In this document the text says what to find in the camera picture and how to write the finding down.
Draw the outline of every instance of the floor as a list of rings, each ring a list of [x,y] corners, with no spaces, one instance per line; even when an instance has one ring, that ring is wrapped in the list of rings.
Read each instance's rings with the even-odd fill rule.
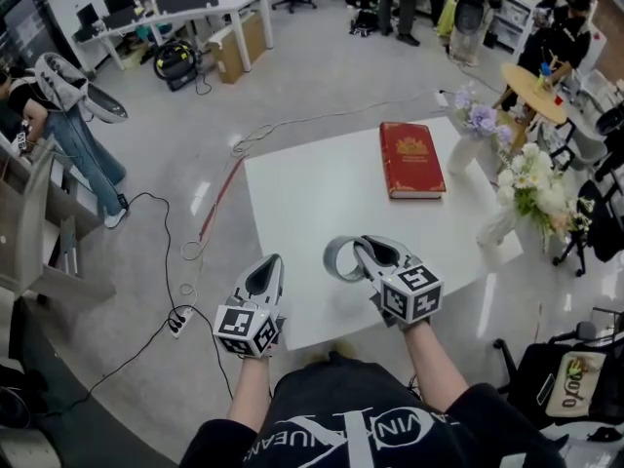
[[[283,120],[351,111],[397,99],[354,114],[287,125],[257,143],[262,154],[294,145],[377,126],[382,121],[430,118],[439,105],[434,90],[455,91],[469,80],[450,63],[428,19],[414,27],[418,49],[393,38],[348,34],[343,5],[315,0],[319,9],[273,13],[275,49],[264,54],[236,85],[219,83],[198,97],[192,87],[171,93],[151,66],[125,73],[106,65],[97,82],[121,100],[131,118],[123,125],[92,122],[102,143],[128,168],[122,190],[128,198],[149,191],[171,204],[169,279],[178,294],[193,282],[199,265],[185,262],[183,243],[199,230],[223,179],[231,146],[255,128]],[[501,90],[501,51],[483,50],[482,66],[471,70]],[[486,101],[496,94],[477,85]],[[491,172],[488,161],[484,164]],[[84,243],[85,269],[107,275],[117,295],[102,304],[54,302],[39,310],[58,354],[89,386],[129,359],[166,318],[163,226],[166,208],[144,196],[114,231],[98,230]],[[506,379],[502,359],[491,342],[504,336],[519,358],[534,340],[570,331],[590,316],[595,304],[620,307],[624,290],[621,258],[601,264],[590,258],[588,274],[573,276],[575,262],[554,268],[526,224],[519,227],[526,253],[447,298],[433,326],[469,382],[500,384]],[[219,208],[205,251],[197,306],[209,318],[229,295],[238,274],[260,258],[246,176],[239,172]],[[395,331],[373,328],[351,338],[363,360],[376,361],[407,382],[412,374],[406,350]],[[301,353],[280,354],[271,362],[272,384],[301,361]],[[224,356],[230,383],[240,361]],[[218,369],[209,328],[194,318],[175,340],[162,331],[131,365],[100,386],[95,396],[119,421],[150,446],[178,461],[199,425],[224,415],[229,398]]]

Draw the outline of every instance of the red book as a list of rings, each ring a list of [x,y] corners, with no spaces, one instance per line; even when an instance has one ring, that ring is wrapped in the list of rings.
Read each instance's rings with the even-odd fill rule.
[[[436,148],[424,125],[384,122],[379,127],[388,194],[396,199],[437,199],[447,191]]]

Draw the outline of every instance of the cardboard box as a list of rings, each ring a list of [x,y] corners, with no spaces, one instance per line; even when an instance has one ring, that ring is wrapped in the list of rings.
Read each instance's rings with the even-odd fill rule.
[[[249,13],[241,21],[243,22],[243,33],[245,34],[250,61],[254,63],[266,50],[262,18],[259,13]],[[235,84],[245,69],[232,26],[225,26],[215,33],[210,38],[209,44],[221,81]]]

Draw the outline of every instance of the round wooden table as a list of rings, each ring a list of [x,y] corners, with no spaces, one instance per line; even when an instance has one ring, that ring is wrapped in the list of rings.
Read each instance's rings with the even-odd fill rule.
[[[557,125],[566,122],[566,108],[563,104],[555,104],[555,94],[544,89],[535,91],[537,77],[523,67],[509,62],[500,66],[500,72],[507,82],[507,90],[497,100],[492,107],[498,107],[508,96],[516,93],[522,98],[529,110],[520,126],[516,130],[516,136],[511,145],[510,153],[513,154],[520,147],[527,143],[527,128],[536,114],[541,114],[544,118]]]

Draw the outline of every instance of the white table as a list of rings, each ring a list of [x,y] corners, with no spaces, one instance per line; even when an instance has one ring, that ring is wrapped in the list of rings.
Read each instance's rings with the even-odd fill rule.
[[[285,263],[289,350],[381,323],[369,301],[370,283],[349,285],[326,273],[323,250],[336,236],[372,234],[402,242],[441,274],[445,294],[523,252],[515,233],[500,247],[477,245],[479,228],[498,210],[494,191],[477,162],[465,175],[446,172],[459,138],[448,118],[418,123],[429,127],[444,170],[448,192],[442,200],[388,198],[378,128],[245,162],[262,253],[280,254]],[[340,254],[340,271],[354,265],[352,255]]]
[[[175,14],[154,14],[149,18],[137,19],[136,21],[131,22],[130,24],[122,27],[118,27],[115,29],[108,29],[106,31],[102,31],[98,36],[91,38],[85,42],[79,43],[78,45],[84,45],[87,43],[94,42],[99,40],[101,44],[104,46],[106,51],[113,57],[115,63],[119,66],[120,69],[126,69],[124,63],[121,61],[121,58],[117,54],[115,47],[110,41],[110,37],[113,35],[120,35],[124,33],[129,33],[137,29],[138,26],[150,26],[152,33],[154,34],[154,38],[158,45],[163,45],[164,40],[158,29],[158,24],[168,24],[176,21],[185,21],[187,30],[189,31],[189,36],[193,37],[192,28],[190,22],[192,20],[201,19],[205,16],[229,16],[232,20],[232,27],[234,28],[234,33],[236,35],[236,42],[238,44],[238,49],[241,53],[241,59],[243,60],[243,66],[245,71],[252,70],[252,62],[250,61],[250,56],[247,50],[247,44],[245,43],[245,34],[243,33],[243,25],[241,23],[241,17],[239,15],[241,9],[247,7],[251,3],[258,0],[219,0],[218,5],[216,7],[208,6],[206,8],[201,9],[191,9],[188,11],[178,12]],[[266,41],[266,47],[268,49],[273,48],[273,28],[271,27],[271,11],[269,7],[268,0],[259,0],[260,2],[260,13],[262,15],[262,24],[264,26],[264,39]]]

